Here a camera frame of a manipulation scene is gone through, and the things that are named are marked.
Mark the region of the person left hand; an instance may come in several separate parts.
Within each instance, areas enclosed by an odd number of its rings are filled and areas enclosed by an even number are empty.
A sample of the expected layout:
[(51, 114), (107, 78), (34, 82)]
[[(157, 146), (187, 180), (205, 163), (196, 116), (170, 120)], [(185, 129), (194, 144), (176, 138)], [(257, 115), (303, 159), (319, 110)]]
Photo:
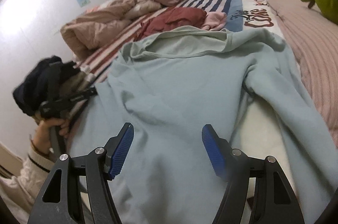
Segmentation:
[(31, 140), (34, 148), (41, 154), (47, 156), (52, 147), (50, 142), (50, 129), (60, 127), (59, 135), (67, 139), (69, 136), (69, 123), (67, 119), (48, 119), (40, 121), (35, 134)]

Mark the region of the left cream sweater forearm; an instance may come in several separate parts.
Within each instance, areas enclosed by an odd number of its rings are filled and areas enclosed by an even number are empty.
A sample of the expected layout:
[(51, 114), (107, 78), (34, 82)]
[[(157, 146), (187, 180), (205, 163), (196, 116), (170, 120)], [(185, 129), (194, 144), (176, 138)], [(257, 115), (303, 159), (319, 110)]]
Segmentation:
[(1, 198), (19, 223), (27, 223), (35, 199), (54, 163), (31, 145), (19, 176), (1, 178)]

